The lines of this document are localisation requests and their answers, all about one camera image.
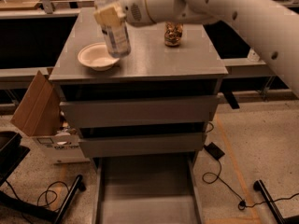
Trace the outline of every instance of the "drawer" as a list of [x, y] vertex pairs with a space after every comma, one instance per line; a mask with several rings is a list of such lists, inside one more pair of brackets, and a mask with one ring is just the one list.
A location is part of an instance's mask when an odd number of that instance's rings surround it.
[[201, 206], [186, 154], [97, 160], [93, 224], [201, 224]]
[[213, 119], [217, 96], [62, 102], [74, 128], [200, 122]]
[[85, 157], [115, 157], [155, 153], [194, 152], [201, 150], [204, 133], [169, 133], [80, 139]]

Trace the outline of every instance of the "power adapter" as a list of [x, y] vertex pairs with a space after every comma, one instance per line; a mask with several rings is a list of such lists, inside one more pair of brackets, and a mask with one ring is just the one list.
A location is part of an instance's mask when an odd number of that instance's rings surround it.
[[225, 153], [213, 142], [208, 146], [204, 145], [206, 152], [208, 152], [216, 161], [218, 161]]

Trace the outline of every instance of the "gray countertop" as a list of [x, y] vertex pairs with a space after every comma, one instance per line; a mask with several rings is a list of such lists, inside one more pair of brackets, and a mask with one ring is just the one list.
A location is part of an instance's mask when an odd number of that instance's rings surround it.
[[104, 41], [93, 17], [93, 7], [83, 8], [50, 80], [60, 84], [107, 83], [223, 77], [226, 68], [202, 25], [184, 24], [181, 44], [164, 44], [164, 23], [135, 28], [128, 25], [132, 51], [111, 69], [94, 71], [78, 61], [78, 53], [92, 43]]

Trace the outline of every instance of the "cardboard box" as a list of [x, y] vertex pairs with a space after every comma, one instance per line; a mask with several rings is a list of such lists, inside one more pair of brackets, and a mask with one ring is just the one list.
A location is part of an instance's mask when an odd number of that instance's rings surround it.
[[38, 71], [10, 122], [32, 137], [51, 161], [88, 161], [77, 135], [56, 136], [63, 126], [59, 103], [53, 85]]

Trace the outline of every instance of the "cabinet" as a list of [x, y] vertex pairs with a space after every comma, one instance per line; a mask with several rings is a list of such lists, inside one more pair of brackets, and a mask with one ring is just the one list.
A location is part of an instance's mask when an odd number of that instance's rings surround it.
[[[129, 26], [128, 32], [129, 56], [105, 72], [84, 67], [78, 53], [103, 37], [93, 8], [83, 8], [50, 75], [65, 118], [98, 173], [93, 223], [112, 223], [118, 205], [118, 217], [128, 223], [161, 210], [202, 223], [192, 163], [205, 143], [226, 69], [202, 26], [184, 25], [178, 48], [164, 45], [163, 23]], [[154, 183], [160, 188], [152, 189]], [[126, 198], [130, 204], [123, 209]]]

